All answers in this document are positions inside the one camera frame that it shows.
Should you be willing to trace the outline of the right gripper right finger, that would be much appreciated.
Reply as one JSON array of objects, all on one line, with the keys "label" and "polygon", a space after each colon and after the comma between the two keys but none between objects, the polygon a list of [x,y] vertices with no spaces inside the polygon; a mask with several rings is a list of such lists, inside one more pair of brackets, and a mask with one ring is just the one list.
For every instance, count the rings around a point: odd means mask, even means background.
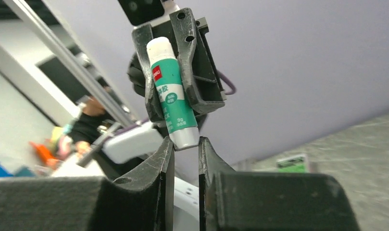
[{"label": "right gripper right finger", "polygon": [[358,231],[343,187],[317,173],[235,171],[199,142],[200,230]]}]

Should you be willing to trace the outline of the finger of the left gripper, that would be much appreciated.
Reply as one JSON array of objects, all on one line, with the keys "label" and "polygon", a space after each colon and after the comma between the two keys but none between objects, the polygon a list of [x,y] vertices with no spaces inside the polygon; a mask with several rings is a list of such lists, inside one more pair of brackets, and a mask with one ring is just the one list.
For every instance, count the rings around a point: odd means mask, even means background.
[{"label": "finger of the left gripper", "polygon": [[148,42],[150,42],[153,38],[152,27],[150,24],[136,27],[132,31],[132,40],[135,46],[137,58],[145,76],[145,107],[150,121],[158,127],[164,128],[165,120],[163,111],[159,95],[156,91],[154,80],[152,78],[151,65],[146,49]]},{"label": "finger of the left gripper", "polygon": [[190,8],[170,14],[175,33],[181,78],[187,99],[199,114],[225,106],[223,88],[205,36]]}]

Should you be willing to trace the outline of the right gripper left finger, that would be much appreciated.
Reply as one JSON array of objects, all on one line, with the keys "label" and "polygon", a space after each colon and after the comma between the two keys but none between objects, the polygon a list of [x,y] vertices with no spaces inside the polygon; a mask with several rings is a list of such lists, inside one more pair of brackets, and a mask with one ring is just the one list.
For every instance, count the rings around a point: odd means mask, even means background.
[{"label": "right gripper left finger", "polygon": [[174,149],[106,177],[0,179],[0,231],[171,231]]}]

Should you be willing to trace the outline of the green white glue stick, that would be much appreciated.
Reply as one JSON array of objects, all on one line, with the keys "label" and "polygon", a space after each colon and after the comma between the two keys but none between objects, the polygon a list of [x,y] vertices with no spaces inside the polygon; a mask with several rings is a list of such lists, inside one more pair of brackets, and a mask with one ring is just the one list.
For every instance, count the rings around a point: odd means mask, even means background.
[{"label": "green white glue stick", "polygon": [[180,66],[169,39],[155,38],[146,49],[170,139],[177,150],[197,146],[198,124],[186,99]]}]

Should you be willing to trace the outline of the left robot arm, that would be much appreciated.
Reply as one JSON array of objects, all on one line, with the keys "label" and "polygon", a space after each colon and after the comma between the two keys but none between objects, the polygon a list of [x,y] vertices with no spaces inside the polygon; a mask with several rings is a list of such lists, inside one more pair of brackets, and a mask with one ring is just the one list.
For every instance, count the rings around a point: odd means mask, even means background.
[{"label": "left robot arm", "polygon": [[169,137],[176,151],[197,147],[199,157],[213,147],[200,128],[208,113],[225,105],[221,73],[207,40],[208,25],[190,8],[166,7],[164,15],[135,27],[135,53],[128,69],[143,94],[150,128],[121,129],[100,140],[110,162],[124,164],[153,153]]}]

